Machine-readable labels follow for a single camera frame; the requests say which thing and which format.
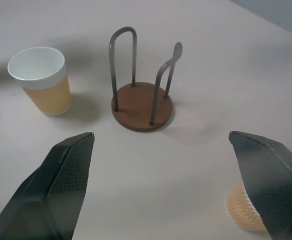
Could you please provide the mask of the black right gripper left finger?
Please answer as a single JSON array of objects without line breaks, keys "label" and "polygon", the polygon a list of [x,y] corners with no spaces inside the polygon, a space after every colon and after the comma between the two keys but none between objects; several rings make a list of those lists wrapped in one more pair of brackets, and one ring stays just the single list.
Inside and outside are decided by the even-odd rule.
[{"label": "black right gripper left finger", "polygon": [[0,213],[0,240],[72,240],[85,199],[95,136],[54,145]]}]

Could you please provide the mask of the orange ribbed paper cup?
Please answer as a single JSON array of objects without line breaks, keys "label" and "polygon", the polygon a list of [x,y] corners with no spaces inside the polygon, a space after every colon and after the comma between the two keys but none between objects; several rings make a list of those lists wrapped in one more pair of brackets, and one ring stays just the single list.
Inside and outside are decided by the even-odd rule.
[{"label": "orange ribbed paper cup", "polygon": [[260,214],[247,195],[243,181],[239,181],[225,199],[226,214],[238,227],[249,232],[266,232]]},{"label": "orange ribbed paper cup", "polygon": [[52,47],[34,47],[13,56],[7,71],[45,115],[57,116],[72,104],[64,55]]}]

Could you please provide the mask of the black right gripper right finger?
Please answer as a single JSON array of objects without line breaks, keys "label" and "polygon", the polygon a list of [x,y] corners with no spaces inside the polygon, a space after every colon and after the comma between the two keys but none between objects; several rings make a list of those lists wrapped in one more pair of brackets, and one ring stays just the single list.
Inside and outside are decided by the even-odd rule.
[{"label": "black right gripper right finger", "polygon": [[292,152],[251,133],[229,134],[245,191],[272,240],[292,240]]}]

